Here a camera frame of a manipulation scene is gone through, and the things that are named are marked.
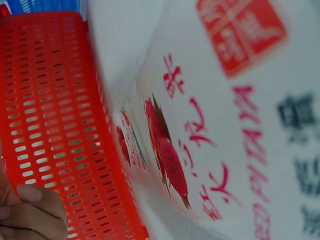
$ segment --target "printed label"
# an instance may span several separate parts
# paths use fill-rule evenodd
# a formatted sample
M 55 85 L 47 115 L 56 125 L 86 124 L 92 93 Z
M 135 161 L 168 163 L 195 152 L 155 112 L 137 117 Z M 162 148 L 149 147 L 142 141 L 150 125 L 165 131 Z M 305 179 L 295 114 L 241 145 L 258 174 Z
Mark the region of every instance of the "printed label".
M 127 168 L 137 166 L 140 169 L 146 169 L 146 164 L 137 144 L 128 115 L 123 110 L 119 110 L 113 114 L 113 121 L 116 125 L 117 139 L 123 159 L 127 163 Z
M 287 37 L 268 0 L 198 0 L 196 10 L 228 77 Z

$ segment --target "human hand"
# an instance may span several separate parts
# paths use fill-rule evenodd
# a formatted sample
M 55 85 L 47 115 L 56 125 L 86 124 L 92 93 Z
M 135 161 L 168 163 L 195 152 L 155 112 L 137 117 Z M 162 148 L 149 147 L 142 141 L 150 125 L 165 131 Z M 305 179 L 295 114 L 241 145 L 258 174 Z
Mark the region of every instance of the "human hand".
M 67 215 L 55 191 L 22 184 L 17 193 L 0 164 L 0 240 L 67 239 Z

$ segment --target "white surface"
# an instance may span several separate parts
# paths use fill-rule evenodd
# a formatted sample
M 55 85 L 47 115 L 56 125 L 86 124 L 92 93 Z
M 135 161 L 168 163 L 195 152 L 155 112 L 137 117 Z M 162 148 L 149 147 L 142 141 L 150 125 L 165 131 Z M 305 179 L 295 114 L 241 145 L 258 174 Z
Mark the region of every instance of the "white surface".
M 161 14 L 163 0 L 90 0 L 90 35 L 111 106 L 124 101 Z M 213 240 L 158 196 L 135 186 L 151 240 Z

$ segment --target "fruit packaging bag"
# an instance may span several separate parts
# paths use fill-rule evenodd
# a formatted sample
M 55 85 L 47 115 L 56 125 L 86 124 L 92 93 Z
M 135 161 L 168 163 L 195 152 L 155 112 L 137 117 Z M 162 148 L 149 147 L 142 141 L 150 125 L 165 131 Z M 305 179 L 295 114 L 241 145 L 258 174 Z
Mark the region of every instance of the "fruit packaging bag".
M 318 0 L 168 1 L 128 102 L 182 214 L 225 239 L 320 239 Z

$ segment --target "red chinese characters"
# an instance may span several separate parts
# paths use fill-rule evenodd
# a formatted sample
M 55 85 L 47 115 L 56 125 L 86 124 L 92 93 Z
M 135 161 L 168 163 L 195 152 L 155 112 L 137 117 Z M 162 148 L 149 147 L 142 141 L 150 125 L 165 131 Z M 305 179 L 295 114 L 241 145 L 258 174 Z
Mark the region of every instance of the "red chinese characters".
M 214 186 L 210 187 L 210 190 L 214 193 L 218 193 L 223 197 L 223 200 L 226 204 L 230 202 L 230 199 L 233 200 L 237 205 L 243 207 L 243 204 L 234 196 L 231 192 L 227 190 L 228 181 L 229 181 L 229 168 L 223 162 L 222 163 L 222 181 L 221 183 L 216 180 L 215 176 L 209 172 L 209 178 L 214 184 Z
M 181 79 L 182 71 L 180 66 L 174 66 L 172 55 L 168 54 L 163 58 L 167 73 L 163 76 L 164 85 L 170 98 L 174 98 L 176 89 L 180 91 L 182 95 L 185 94 L 183 86 L 185 80 Z
M 195 142 L 198 148 L 201 148 L 201 142 L 205 142 L 213 147 L 216 147 L 217 145 L 204 134 L 207 132 L 206 120 L 197 100 L 194 97 L 191 97 L 189 103 L 194 107 L 197 115 L 199 116 L 199 121 L 187 121 L 184 124 L 185 131 L 190 133 L 190 141 Z
M 242 123 L 243 149 L 247 157 L 247 170 L 251 191 L 257 196 L 253 203 L 253 220 L 255 238 L 270 240 L 271 218 L 267 208 L 263 205 L 270 203 L 266 188 L 269 178 L 264 173 L 269 163 L 262 140 L 264 133 L 259 118 L 259 108 L 252 101 L 255 89 L 252 85 L 234 86 L 234 105 L 239 109 L 238 119 Z
M 203 211 L 212 219 L 212 220 L 221 220 L 222 216 L 220 215 L 218 209 L 215 207 L 213 201 L 209 197 L 208 191 L 205 185 L 202 185 L 202 191 L 200 191 L 200 196 L 202 198 L 202 207 Z
M 198 0 L 196 10 L 228 77 L 287 37 L 269 0 Z
M 192 176 L 197 178 L 198 174 L 194 171 L 194 166 L 195 166 L 194 160 L 192 159 L 192 156 L 191 156 L 191 153 L 190 153 L 188 146 L 186 144 L 182 143 L 181 140 L 179 140 L 179 148 L 182 150 L 182 152 L 186 156 L 186 158 L 185 157 L 183 158 L 184 165 L 186 167 L 190 167 Z
M 230 3 L 236 2 L 236 0 L 228 0 Z M 210 8 L 215 8 L 215 1 L 207 1 L 204 3 L 208 5 Z M 214 21 L 215 16 L 206 16 L 206 18 Z M 175 65 L 173 62 L 172 54 L 168 54 L 164 58 L 164 64 L 167 69 L 167 73 L 163 75 L 163 83 L 165 90 L 167 91 L 170 98 L 175 98 L 175 93 L 180 92 L 182 96 L 185 95 L 184 85 L 185 80 L 182 79 L 182 68 L 179 65 Z M 193 160 L 192 152 L 190 151 L 190 144 L 194 144 L 198 149 L 206 147 L 218 148 L 218 145 L 210 138 L 209 131 L 206 126 L 206 118 L 205 114 L 201 108 L 200 103 L 194 96 L 188 96 L 188 105 L 190 106 L 190 112 L 193 110 L 196 117 L 190 117 L 184 123 L 184 130 L 188 135 L 188 142 L 184 142 L 182 140 L 178 141 L 178 146 L 180 149 L 179 158 L 176 156 L 176 160 L 181 161 L 184 165 L 183 171 L 187 170 L 190 175 L 198 179 L 199 174 L 196 171 L 195 162 Z M 147 108 L 151 106 L 151 100 L 147 101 Z M 215 203 L 211 196 L 221 197 L 222 202 L 225 204 L 229 204 L 230 201 L 234 201 L 237 205 L 242 207 L 242 203 L 230 192 L 228 191 L 228 183 L 229 183 L 229 168 L 228 166 L 222 162 L 222 180 L 219 181 L 215 178 L 215 176 L 208 172 L 208 180 L 211 184 L 205 185 L 201 184 L 202 190 L 199 192 L 199 196 L 202 199 L 202 209 L 205 214 L 207 214 L 212 220 L 221 220 L 223 217 L 215 207 Z M 189 202 L 185 204 L 185 206 L 190 209 L 191 206 Z

